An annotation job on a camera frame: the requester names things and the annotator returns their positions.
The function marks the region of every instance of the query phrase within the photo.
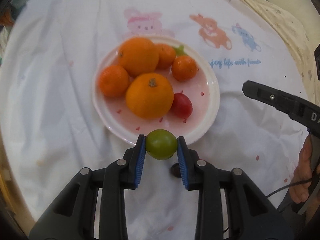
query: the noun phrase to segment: cartoon animal print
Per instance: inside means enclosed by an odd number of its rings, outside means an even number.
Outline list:
[[[235,26],[232,26],[232,31],[242,37],[242,42],[248,49],[250,49],[251,51],[253,51],[254,49],[257,51],[261,51],[261,47],[254,41],[253,36],[245,29],[241,28],[239,23],[237,23]]]
[[[159,20],[162,16],[160,12],[141,13],[131,7],[124,11],[124,16],[128,19],[129,29],[129,32],[122,36],[124,40],[132,36],[148,34],[166,35],[173,38],[175,36],[172,31],[162,29],[162,23]]]
[[[223,46],[227,50],[231,50],[231,40],[222,29],[218,28],[218,24],[214,19],[204,18],[201,14],[190,15],[190,18],[201,25],[202,28],[199,30],[199,35],[209,46],[216,49]]]

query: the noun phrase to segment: plate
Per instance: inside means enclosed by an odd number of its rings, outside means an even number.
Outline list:
[[[166,36],[148,36],[154,43],[170,46],[184,46],[184,52],[192,57],[198,67],[197,75],[186,82],[178,82],[170,70],[156,70],[168,78],[173,92],[182,92],[191,101],[193,112],[188,119],[179,119],[170,112],[165,116],[145,120],[135,116],[122,98],[105,98],[99,91],[96,81],[100,72],[107,66],[116,64],[118,47],[114,48],[98,65],[92,78],[92,100],[103,124],[116,136],[135,145],[139,134],[147,135],[156,129],[165,129],[176,137],[184,136],[187,145],[199,140],[213,124],[220,106],[220,91],[217,77],[209,63],[194,49],[180,41]]]

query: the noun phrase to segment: orange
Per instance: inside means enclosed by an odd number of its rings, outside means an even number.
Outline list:
[[[173,97],[173,89],[167,78],[157,73],[145,73],[131,83],[125,101],[135,115],[152,119],[169,112]]]
[[[173,47],[164,43],[156,44],[156,47],[159,52],[159,62],[158,62],[157,68],[158,69],[169,68],[176,58],[175,50],[173,49]]]
[[[119,65],[132,77],[153,72],[159,62],[159,52],[155,44],[143,37],[131,38],[119,47]]]
[[[127,71],[117,65],[106,67],[99,75],[98,87],[106,97],[120,97],[129,86]]]
[[[197,74],[198,67],[196,61],[190,56],[180,56],[174,60],[171,71],[176,80],[186,81]]]

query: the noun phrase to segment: blue cartoon animal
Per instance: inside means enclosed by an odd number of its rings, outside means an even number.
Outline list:
[[[253,36],[245,29],[241,28],[239,23],[237,23],[235,26],[232,26],[232,31],[242,37],[243,44],[248,49],[250,49],[251,51],[253,51],[254,49],[257,51],[261,51],[261,47],[254,41]]]

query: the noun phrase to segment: person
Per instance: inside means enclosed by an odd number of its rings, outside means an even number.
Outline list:
[[[312,178],[310,166],[311,154],[311,135],[308,135],[299,153],[299,164],[294,171],[291,183]],[[320,165],[317,167],[317,174],[320,174]],[[290,187],[289,193],[292,200],[297,204],[305,202],[309,197],[308,187],[310,187],[310,185],[311,182]],[[318,202],[318,205],[320,204],[320,191],[317,194],[317,198],[313,202]]]

